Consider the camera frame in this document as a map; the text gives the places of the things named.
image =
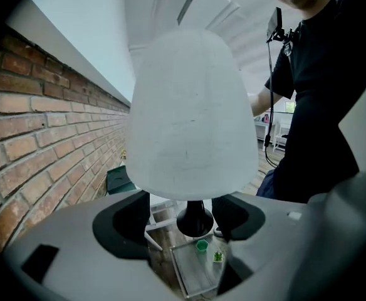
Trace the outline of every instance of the window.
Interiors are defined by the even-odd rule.
[[[295,112],[296,102],[285,102],[285,112],[293,114]]]

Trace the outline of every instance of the black lamp base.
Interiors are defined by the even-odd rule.
[[[176,223],[184,235],[198,238],[212,230],[214,218],[211,212],[204,208],[202,201],[188,201],[186,209],[179,213]]]

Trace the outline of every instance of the gray tray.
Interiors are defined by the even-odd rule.
[[[199,240],[208,242],[207,251],[204,253],[197,250],[196,244]],[[224,256],[222,263],[213,262],[214,253],[217,251],[220,249],[213,241],[213,235],[170,249],[177,279],[185,298],[217,289],[226,259]]]

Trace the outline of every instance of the black t-shirt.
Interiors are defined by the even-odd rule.
[[[307,202],[358,173],[338,127],[366,88],[366,39],[355,32],[363,23],[356,14],[346,1],[331,0],[300,23],[290,60],[283,49],[278,57],[273,91],[286,98],[297,92],[285,157],[274,173],[278,199]]]

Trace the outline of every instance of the cable connector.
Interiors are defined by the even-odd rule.
[[[267,136],[265,136],[265,142],[264,142],[265,148],[267,148],[269,146],[270,140],[271,140],[271,136],[269,134]]]

